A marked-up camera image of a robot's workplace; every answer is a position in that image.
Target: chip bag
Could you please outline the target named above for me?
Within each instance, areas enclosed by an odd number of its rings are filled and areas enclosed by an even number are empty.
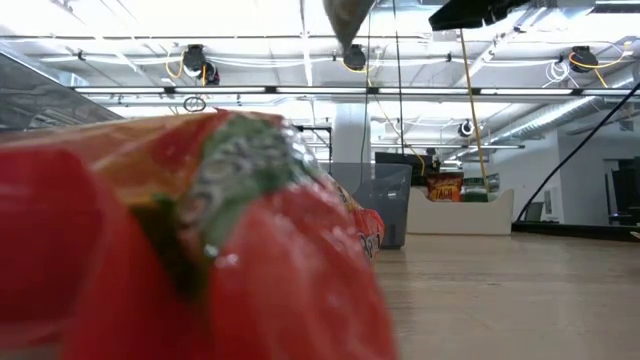
[[[463,180],[462,173],[430,174],[427,176],[427,198],[434,202],[460,202]]]
[[[348,211],[280,117],[222,111],[0,143],[0,351],[395,358],[359,236],[381,237],[381,222]]]
[[[375,0],[323,0],[324,10],[343,53],[349,49]]]

